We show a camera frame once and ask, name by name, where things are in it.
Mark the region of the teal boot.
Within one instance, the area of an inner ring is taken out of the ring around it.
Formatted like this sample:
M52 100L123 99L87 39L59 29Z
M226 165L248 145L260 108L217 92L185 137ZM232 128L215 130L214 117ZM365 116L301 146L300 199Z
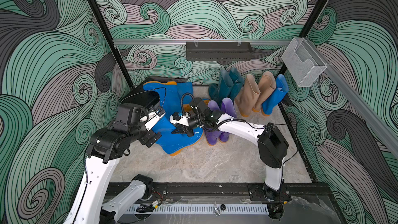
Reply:
M233 82L233 87L231 89L229 98L234 101L234 99L237 97L237 95L239 94L245 80L242 78L241 74L239 73L239 71L237 70L236 67L231 67L230 72L229 72L229 76Z
M221 106L222 100L228 97L231 93L234 83L227 70L220 71L218 84L211 84L208 87L208 93L212 100L216 101Z

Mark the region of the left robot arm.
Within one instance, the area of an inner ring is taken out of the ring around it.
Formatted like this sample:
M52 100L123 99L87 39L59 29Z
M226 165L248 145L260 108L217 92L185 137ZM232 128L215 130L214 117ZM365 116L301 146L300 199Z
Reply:
M110 202L103 202L116 166L130 153L130 144L139 141L151 147L161 137L152 128L164 115L158 103L148 107L121 104L110 126L92 135L84 160L85 173L66 224L115 224L136 201L152 197L152 178L139 174Z

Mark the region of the beige boot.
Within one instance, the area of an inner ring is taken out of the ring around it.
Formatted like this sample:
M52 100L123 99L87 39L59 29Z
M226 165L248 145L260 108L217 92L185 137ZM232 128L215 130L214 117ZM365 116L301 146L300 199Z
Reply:
M234 102L238 107L239 113L243 117L249 117L259 96L260 90L252 74L248 74L241 92L237 95Z
M266 101L276 89L276 80L274 75L269 71L264 72L258 83L258 87L260 95L253 107L253 111L256 113L261 110L262 103Z

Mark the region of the large blue boot front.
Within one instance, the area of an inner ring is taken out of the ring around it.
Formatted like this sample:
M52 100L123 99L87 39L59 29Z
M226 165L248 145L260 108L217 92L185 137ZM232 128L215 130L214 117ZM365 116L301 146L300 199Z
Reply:
M162 117L151 129L154 133L160 132L161 137L156 141L156 144L160 145L170 156L175 156L180 153L182 149L194 145L203 135L203 130L201 128L193 129L192 137L188 137L188 135L184 133L172 134L175 129L175 126L172 125L166 117Z

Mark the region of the purple boot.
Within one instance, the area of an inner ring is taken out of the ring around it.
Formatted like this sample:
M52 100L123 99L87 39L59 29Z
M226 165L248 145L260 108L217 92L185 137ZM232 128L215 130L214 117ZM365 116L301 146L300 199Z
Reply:
M219 111L219 105L217 104L216 101L214 100L210 100L207 104L207 106L210 108L211 111ZM221 131L205 131L205 135L206 135L206 140L208 145L210 146L214 146L217 144L217 139L219 138L219 136L222 134Z
M221 111L232 116L233 118L237 117L234 107L234 102L228 97L222 100ZM220 142L226 143L229 140L229 136L230 134L228 132L222 132L221 135L219 136Z

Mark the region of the teal boot back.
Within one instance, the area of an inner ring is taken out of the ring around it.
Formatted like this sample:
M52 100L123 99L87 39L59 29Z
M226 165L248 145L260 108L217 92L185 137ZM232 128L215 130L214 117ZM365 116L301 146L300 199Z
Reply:
M231 93L234 83L227 70L220 71L218 84L211 84L208 87L208 93L212 100L216 101L221 106L222 100L228 97Z

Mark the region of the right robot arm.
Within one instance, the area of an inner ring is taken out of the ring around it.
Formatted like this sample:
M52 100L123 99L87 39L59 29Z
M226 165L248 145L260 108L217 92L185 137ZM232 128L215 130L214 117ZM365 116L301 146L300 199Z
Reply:
M265 189L280 192L284 181L283 169L289 144L279 131L277 124L254 124L232 117L219 110L211 110L196 97L189 104L193 114L175 112L170 122L176 127L174 134L193 134L193 129L202 128L207 132L226 132L239 136L258 147L259 157L265 164Z

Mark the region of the small blue boot orange sole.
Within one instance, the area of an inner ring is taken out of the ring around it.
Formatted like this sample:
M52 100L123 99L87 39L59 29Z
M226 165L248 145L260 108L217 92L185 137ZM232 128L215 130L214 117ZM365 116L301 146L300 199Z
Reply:
M177 83L177 92L178 92L178 96L180 99L182 98L182 95L184 93L193 94L193 84L191 82ZM190 96L185 96L183 98L183 109L185 110L185 112L192 111L192 108L189 104L191 101L192 101L192 98Z

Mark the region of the beige boot back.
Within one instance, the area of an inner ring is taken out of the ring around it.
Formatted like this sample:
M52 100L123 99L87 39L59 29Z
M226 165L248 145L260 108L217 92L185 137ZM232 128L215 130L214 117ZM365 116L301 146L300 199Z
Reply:
M234 102L238 107L239 113L243 117L249 117L259 96L260 90L252 74L248 74L241 92L237 95Z

